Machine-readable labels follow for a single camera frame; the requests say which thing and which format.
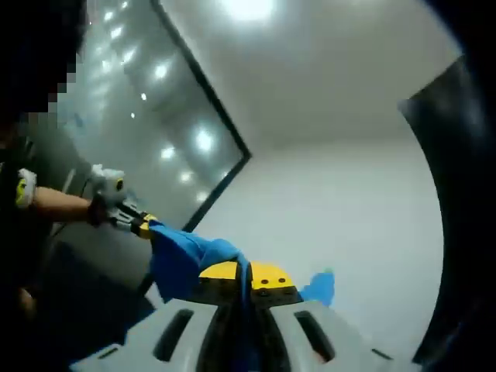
white ceiling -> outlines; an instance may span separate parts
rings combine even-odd
[[[410,136],[398,103],[460,55],[416,0],[161,4],[254,153]]]

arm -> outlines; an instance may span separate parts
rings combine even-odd
[[[89,217],[89,200],[64,194],[52,188],[37,187],[32,208],[55,222],[86,222]]]

person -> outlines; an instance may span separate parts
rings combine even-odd
[[[20,243],[30,216],[92,225],[105,221],[104,205],[37,186],[36,175],[22,167],[13,150],[20,123],[30,113],[48,112],[49,102],[55,102],[74,73],[86,19],[84,0],[13,2],[9,22],[0,26],[0,292],[4,314],[21,323],[34,313],[33,298],[19,275],[33,252]]]

hair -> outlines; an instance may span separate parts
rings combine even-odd
[[[5,64],[0,127],[17,123],[30,112],[47,112],[67,74],[75,72],[86,24],[85,2],[17,0],[9,5],[0,36]]]

blue towel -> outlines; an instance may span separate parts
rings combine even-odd
[[[153,231],[150,271],[164,301],[186,298],[198,283],[203,270],[234,260],[241,264],[243,270],[242,296],[243,299],[246,297],[248,261],[231,243],[224,239],[209,241],[158,221],[150,221],[150,230]]]

